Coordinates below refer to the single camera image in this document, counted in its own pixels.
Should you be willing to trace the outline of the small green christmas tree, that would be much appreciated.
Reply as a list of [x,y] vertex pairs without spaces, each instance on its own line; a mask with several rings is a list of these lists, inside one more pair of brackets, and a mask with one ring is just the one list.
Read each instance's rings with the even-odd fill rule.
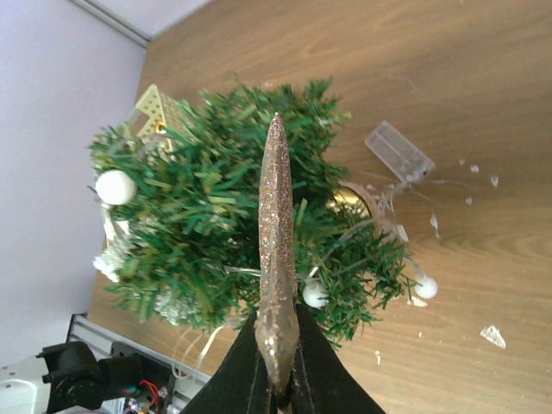
[[125,125],[100,131],[90,146],[95,174],[119,171],[137,187],[129,202],[106,210],[128,221],[132,235],[119,282],[107,287],[120,308],[205,330],[255,310],[261,161],[275,114],[290,149],[298,284],[322,286],[325,303],[313,315],[323,333],[338,345],[410,293],[408,253],[390,226],[336,202],[348,170],[324,154],[349,115],[330,85],[238,85],[204,91],[199,107],[179,101],[183,127],[170,132],[170,153]]

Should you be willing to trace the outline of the silver mesh ribbon bow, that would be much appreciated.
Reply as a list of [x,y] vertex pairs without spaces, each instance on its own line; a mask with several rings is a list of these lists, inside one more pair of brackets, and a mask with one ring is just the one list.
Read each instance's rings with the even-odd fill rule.
[[112,221],[105,217],[103,221],[105,247],[92,262],[93,266],[113,283],[119,282],[118,272],[129,257],[132,235],[128,221]]

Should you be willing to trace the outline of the light green perforated plastic basket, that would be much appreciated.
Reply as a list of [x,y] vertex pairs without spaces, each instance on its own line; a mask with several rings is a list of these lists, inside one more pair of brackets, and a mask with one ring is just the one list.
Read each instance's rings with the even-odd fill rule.
[[[155,143],[164,152],[172,152],[175,144],[170,132],[180,133],[183,127],[181,119],[184,117],[184,111],[180,102],[161,92],[156,84],[151,84],[135,104],[135,113],[137,117],[147,118],[136,135],[144,143]],[[155,131],[156,125],[160,122],[166,125],[167,133],[164,135]]]

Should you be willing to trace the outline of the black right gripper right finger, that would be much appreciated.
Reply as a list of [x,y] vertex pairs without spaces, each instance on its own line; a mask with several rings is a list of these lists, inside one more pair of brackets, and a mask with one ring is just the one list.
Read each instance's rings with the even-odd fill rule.
[[299,344],[292,372],[294,413],[370,414],[384,410],[349,374],[310,310],[296,306]]

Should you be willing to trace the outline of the gold bauble ornament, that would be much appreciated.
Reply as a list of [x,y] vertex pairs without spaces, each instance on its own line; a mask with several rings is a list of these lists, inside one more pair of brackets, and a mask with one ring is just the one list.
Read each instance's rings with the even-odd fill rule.
[[155,131],[157,134],[164,135],[167,133],[166,125],[162,122],[158,123],[155,127]]

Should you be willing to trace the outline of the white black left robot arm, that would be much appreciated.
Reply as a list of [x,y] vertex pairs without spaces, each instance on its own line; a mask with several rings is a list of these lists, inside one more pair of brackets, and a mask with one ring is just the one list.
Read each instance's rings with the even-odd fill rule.
[[137,354],[98,360],[85,342],[61,343],[1,368],[1,412],[94,411],[126,396],[142,379]]

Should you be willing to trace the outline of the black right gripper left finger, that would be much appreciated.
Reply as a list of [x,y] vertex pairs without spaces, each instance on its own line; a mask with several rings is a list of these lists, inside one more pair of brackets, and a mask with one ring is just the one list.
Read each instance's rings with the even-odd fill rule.
[[189,414],[263,414],[272,411],[267,370],[254,338],[252,315],[220,367],[182,410]]

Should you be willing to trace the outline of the silver glitter star ornament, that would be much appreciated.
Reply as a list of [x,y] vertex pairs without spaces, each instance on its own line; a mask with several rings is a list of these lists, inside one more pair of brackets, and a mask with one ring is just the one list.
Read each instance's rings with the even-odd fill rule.
[[254,335],[280,407],[289,387],[299,326],[290,155],[284,123],[275,114],[267,132],[259,188],[260,303]]

